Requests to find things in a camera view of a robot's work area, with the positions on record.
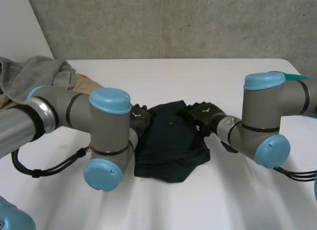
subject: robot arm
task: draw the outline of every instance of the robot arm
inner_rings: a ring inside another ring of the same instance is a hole
[[[22,105],[0,113],[0,157],[60,126],[91,135],[92,156],[84,169],[94,189],[116,188],[138,143],[130,128],[130,96],[101,88],[90,96],[56,87],[38,87]]]
[[[274,168],[290,153],[290,143],[279,134],[281,117],[314,115],[316,108],[313,80],[286,81],[278,72],[251,74],[244,84],[242,120],[224,115],[213,132],[257,164]]]

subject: black ring band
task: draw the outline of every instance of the black ring band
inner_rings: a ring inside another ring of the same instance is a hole
[[[279,126],[274,128],[258,128],[258,127],[250,127],[245,124],[242,124],[242,127],[246,130],[253,131],[253,132],[278,132]]]
[[[31,142],[33,142],[33,141],[35,141],[43,136],[43,134],[45,133],[44,124],[43,124],[43,121],[42,121],[40,115],[38,114],[38,112],[35,111],[35,109],[33,109],[29,105],[15,105],[15,106],[10,107],[9,109],[21,110],[21,111],[25,112],[30,117],[30,119],[33,121],[33,124],[35,126],[35,134],[34,134],[34,137],[33,137]]]
[[[129,145],[127,145],[125,148],[123,148],[117,152],[101,152],[101,151],[96,150],[93,147],[92,147],[92,150],[94,153],[97,153],[97,154],[102,155],[102,156],[115,156],[115,155],[119,155],[119,154],[124,153],[126,150],[128,150],[128,148],[129,148]]]
[[[309,91],[308,91],[308,88],[307,88],[307,85],[301,81],[301,80],[297,80],[298,83],[300,83],[304,89],[304,92],[305,92],[305,103],[304,103],[304,107],[302,109],[302,111],[300,111],[300,113],[298,115],[302,115],[308,108],[309,106],[309,102],[310,102],[310,99],[309,99]]]
[[[83,95],[83,94],[79,93],[79,94],[75,95],[73,98],[71,98],[71,100],[68,103],[67,110],[66,110],[66,122],[67,122],[68,127],[70,127],[70,128],[73,128],[73,126],[71,125],[71,122],[70,122],[70,110],[71,110],[71,107],[73,106],[75,100],[81,95]]]
[[[54,118],[55,118],[55,129],[57,129],[59,126],[59,118],[58,118],[58,114],[56,112],[56,109],[53,107],[53,105],[47,99],[44,99],[43,97],[34,96],[33,98],[37,98],[39,100],[42,100],[51,109],[51,111],[54,115]]]
[[[230,128],[230,130],[229,130],[229,132],[228,132],[228,143],[229,143],[229,145],[231,145],[230,136],[231,136],[232,130],[233,130],[238,124],[240,124],[240,123],[241,123],[241,121],[238,121],[238,122],[236,122],[236,123]]]

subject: light blue joint cap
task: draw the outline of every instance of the light blue joint cap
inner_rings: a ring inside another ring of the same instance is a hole
[[[0,222],[4,225],[1,230],[36,230],[30,215],[17,209],[0,196]]]
[[[93,189],[111,191],[121,183],[123,173],[115,163],[102,158],[94,158],[89,160],[85,166],[84,179]]]
[[[27,98],[28,99],[31,98],[34,95],[35,92],[37,92],[39,89],[44,88],[44,87],[54,87],[54,86],[52,86],[52,85],[41,85],[41,86],[35,87],[35,88],[33,88],[33,90],[31,90],[31,92],[29,93]]]
[[[276,134],[259,145],[254,161],[269,169],[279,167],[287,160],[290,151],[291,145],[287,138],[281,134]]]
[[[90,103],[97,109],[115,115],[131,111],[130,95],[119,89],[100,88],[89,96]]]
[[[264,90],[285,83],[285,76],[278,72],[266,72],[247,75],[244,81],[245,90]]]

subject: gray robot arm segment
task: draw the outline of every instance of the gray robot arm segment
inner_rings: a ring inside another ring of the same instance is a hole
[[[280,166],[289,155],[290,144],[279,134],[281,117],[316,114],[315,82],[285,81],[282,76],[270,72],[247,76],[242,119],[226,116],[216,130],[223,142],[267,168]]]

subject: white wall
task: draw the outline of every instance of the white wall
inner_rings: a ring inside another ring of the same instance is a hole
[[[51,57],[28,0],[0,0],[0,57],[24,61],[35,55]]]

